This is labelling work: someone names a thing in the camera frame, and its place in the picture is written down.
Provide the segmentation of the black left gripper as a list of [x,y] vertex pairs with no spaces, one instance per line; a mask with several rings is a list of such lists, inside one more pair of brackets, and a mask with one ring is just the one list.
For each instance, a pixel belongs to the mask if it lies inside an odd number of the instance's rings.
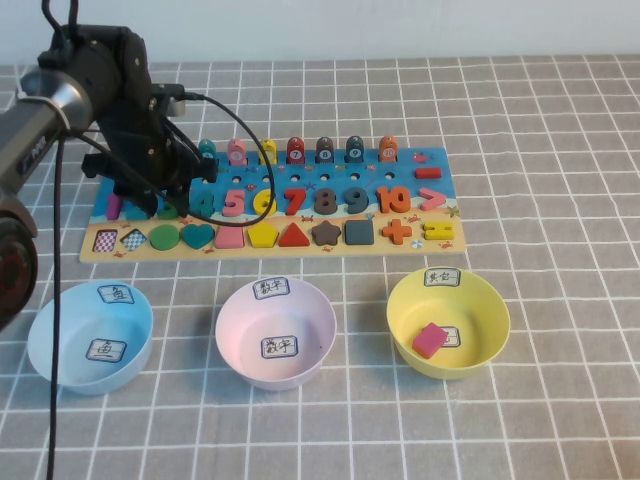
[[96,122],[110,153],[83,162],[87,176],[114,181],[113,193],[131,204],[133,219],[157,211],[156,191],[165,191],[180,217],[190,213],[195,178],[217,179],[218,161],[207,158],[171,119],[179,104],[193,100],[179,83],[151,80],[144,40],[138,35],[85,35],[92,50],[104,53],[109,99],[96,109]]

